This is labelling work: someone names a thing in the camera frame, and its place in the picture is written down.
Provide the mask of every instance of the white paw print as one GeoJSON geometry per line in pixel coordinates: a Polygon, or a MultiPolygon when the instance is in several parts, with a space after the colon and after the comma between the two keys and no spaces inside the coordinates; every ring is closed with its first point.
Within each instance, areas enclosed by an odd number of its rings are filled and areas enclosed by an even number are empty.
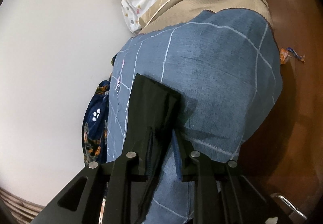
{"type": "Polygon", "coordinates": [[[98,119],[100,112],[101,112],[101,109],[99,109],[99,108],[96,112],[93,112],[93,118],[92,118],[93,122],[95,122],[98,119]]]}

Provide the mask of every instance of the silver screw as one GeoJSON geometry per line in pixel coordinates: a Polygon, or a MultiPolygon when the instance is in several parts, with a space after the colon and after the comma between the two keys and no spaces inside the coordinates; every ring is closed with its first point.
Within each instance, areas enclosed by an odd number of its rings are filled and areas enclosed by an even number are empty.
{"type": "Polygon", "coordinates": [[[196,151],[196,150],[194,150],[194,151],[191,152],[191,156],[192,157],[199,157],[200,155],[201,155],[201,153],[198,152],[198,151],[196,151]]]}
{"type": "Polygon", "coordinates": [[[235,168],[236,166],[238,166],[238,163],[234,160],[229,160],[228,161],[228,166],[231,168],[235,168]]]}
{"type": "Polygon", "coordinates": [[[96,161],[92,161],[92,162],[90,162],[90,163],[89,163],[88,167],[89,167],[89,168],[91,168],[91,169],[94,169],[94,168],[96,168],[98,165],[99,165],[99,163],[98,163],[98,162],[96,162],[96,161]]]}
{"type": "Polygon", "coordinates": [[[133,152],[133,151],[130,151],[130,152],[128,152],[127,154],[126,154],[126,156],[127,156],[127,158],[133,158],[133,157],[135,157],[137,154],[136,154],[136,152],[133,152]]]}

